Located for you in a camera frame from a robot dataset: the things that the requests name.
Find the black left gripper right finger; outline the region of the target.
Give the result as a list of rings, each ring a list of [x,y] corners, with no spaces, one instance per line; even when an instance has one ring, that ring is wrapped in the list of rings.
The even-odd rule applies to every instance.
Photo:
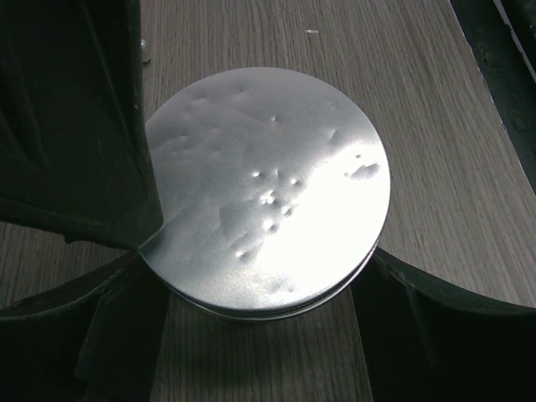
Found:
[[[377,249],[351,285],[376,401],[533,401],[535,310]]]

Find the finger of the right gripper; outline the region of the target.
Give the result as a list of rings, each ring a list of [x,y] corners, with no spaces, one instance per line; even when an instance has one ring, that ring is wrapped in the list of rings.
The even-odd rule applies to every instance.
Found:
[[[162,227],[139,2],[2,2],[1,218],[121,249]]]

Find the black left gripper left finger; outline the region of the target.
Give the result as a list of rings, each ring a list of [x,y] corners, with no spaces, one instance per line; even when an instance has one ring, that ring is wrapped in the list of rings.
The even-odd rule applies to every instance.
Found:
[[[148,401],[169,290],[134,254],[1,310],[3,401]]]

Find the white jar lid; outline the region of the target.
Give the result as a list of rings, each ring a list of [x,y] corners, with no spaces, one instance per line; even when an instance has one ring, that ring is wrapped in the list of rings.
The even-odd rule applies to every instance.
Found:
[[[347,287],[389,211],[389,163],[344,93],[295,70],[198,80],[147,121],[162,228],[140,249],[177,295],[216,316],[302,314]]]

